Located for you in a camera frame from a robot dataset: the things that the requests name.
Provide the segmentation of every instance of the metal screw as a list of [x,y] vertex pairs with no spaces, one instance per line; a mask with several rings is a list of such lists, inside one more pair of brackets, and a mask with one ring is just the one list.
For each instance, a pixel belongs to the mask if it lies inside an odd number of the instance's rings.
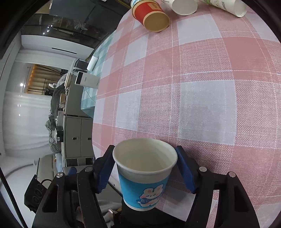
[[230,177],[236,177],[236,174],[235,174],[234,172],[229,172],[228,175],[229,175]]
[[93,167],[92,166],[87,166],[86,168],[85,168],[85,171],[86,172],[91,172],[93,170]]
[[206,168],[205,166],[200,166],[200,167],[199,167],[199,170],[200,170],[201,172],[206,172],[206,171],[207,171],[207,168]]
[[56,174],[56,177],[57,177],[57,178],[61,178],[63,175],[64,175],[63,172],[59,172],[59,173]]
[[110,208],[110,209],[108,209],[108,212],[109,212],[110,220],[114,221],[114,217],[115,217],[115,214],[116,214],[115,211]]

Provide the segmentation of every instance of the red paper cup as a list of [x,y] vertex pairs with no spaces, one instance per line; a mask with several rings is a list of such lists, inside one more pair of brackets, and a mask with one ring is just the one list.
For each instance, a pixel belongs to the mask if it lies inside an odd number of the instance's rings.
[[147,30],[152,32],[161,32],[170,25],[170,18],[153,0],[137,2],[132,8],[132,14]]

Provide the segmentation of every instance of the cartoon bunny print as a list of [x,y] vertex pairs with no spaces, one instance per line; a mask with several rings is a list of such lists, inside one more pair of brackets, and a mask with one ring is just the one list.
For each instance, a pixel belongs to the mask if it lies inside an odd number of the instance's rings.
[[156,204],[159,201],[159,196],[163,191],[163,184],[157,186],[155,189],[147,188],[143,191],[143,194],[140,196],[140,199],[137,202],[142,207],[148,207]]

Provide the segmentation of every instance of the white curtain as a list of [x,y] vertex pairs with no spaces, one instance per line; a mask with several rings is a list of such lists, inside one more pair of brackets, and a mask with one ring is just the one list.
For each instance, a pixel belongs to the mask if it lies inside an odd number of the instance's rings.
[[51,98],[5,92],[3,139],[7,156],[35,159],[52,153],[45,127]]

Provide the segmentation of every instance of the table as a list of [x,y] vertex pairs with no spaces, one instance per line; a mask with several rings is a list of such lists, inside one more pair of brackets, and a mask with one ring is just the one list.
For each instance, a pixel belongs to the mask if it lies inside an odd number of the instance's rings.
[[[184,17],[160,5],[167,29],[148,32],[129,11],[99,65],[94,153],[134,137],[182,145],[212,172],[235,172],[268,227],[281,209],[281,44],[251,9],[237,18],[198,3]],[[186,220],[193,199],[175,167],[157,208]]]
[[62,158],[63,161],[76,159],[77,165],[86,165],[86,158],[94,157],[92,118],[80,109],[83,87],[75,85],[75,79],[76,77],[72,76],[64,108]]
[[[106,38],[105,41],[94,52],[94,56],[98,58],[98,61],[95,64],[93,70],[91,72],[88,72],[89,74],[93,74],[99,77],[101,76],[103,63],[105,61],[108,48],[113,40],[114,34],[115,32],[110,34],[108,38]],[[81,100],[81,110],[92,118],[94,117],[96,95],[97,95],[97,89],[84,87],[82,100]]]

